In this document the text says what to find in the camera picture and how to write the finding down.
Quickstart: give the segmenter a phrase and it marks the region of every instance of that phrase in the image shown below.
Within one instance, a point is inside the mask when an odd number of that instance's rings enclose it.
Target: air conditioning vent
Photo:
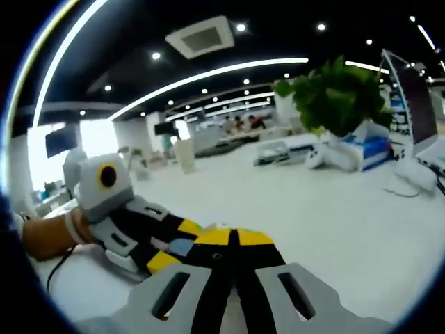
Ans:
[[[165,40],[187,59],[235,45],[225,16],[192,24],[168,35]]]

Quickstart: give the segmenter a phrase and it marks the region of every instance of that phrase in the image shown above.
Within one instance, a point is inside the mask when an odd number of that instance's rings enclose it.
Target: black ceiling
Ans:
[[[92,2],[80,0],[48,39],[26,80],[21,106],[35,104],[62,37]],[[45,101],[127,104],[157,88],[218,67],[269,58],[309,58],[307,64],[255,67],[203,79],[144,104],[148,112],[162,111],[170,108],[168,100],[178,104],[202,96],[202,88],[217,93],[242,86],[245,78],[251,84],[268,83],[285,72],[291,76],[308,72],[342,54],[346,60],[378,66],[382,48],[409,61],[422,62],[427,76],[440,77],[444,71],[439,60],[444,59],[444,53],[435,53],[416,26],[423,25],[436,47],[445,47],[443,10],[439,8],[444,5],[440,3],[108,0],[70,45]],[[41,13],[47,15],[45,8],[49,6],[43,8]],[[177,29],[219,15],[233,25],[242,22],[247,26],[245,33],[234,34],[232,48],[188,60],[165,41],[165,36]],[[409,20],[410,15],[416,17],[416,23]],[[316,30],[319,22],[327,24],[325,32]],[[372,45],[366,44],[368,38],[373,40]],[[161,53],[159,61],[151,59],[153,51]],[[112,91],[104,91],[106,84],[112,85]],[[136,111],[128,112],[129,116],[136,116]]]

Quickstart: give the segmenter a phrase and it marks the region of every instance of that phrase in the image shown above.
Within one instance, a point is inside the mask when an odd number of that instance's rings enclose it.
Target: monitor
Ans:
[[[163,134],[169,134],[171,136],[177,135],[177,129],[175,127],[175,122],[163,122],[156,124],[154,126],[154,134],[157,136],[163,135]]]
[[[393,53],[383,50],[382,55],[408,114],[414,153],[423,151],[437,141],[437,122],[426,80],[420,71]]]
[[[74,125],[66,125],[45,137],[47,156],[54,155],[77,147],[77,133]]]

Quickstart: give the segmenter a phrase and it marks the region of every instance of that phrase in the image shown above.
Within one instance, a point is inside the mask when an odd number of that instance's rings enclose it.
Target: green leaves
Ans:
[[[345,66],[343,57],[338,57],[292,83],[278,81],[273,90],[281,97],[292,95],[300,121],[309,131],[324,128],[345,136],[366,119],[389,127],[392,112],[382,112],[378,82],[372,71]]]

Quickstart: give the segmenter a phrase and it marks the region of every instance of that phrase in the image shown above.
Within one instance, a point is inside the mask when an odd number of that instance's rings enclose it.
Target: white gamepad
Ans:
[[[406,145],[396,163],[395,173],[424,191],[434,193],[437,176],[428,167],[419,163],[413,155],[412,145]]]
[[[351,154],[339,148],[327,146],[326,144],[314,145],[306,155],[305,164],[309,169],[327,164],[338,167],[346,172],[357,170],[357,161]]]

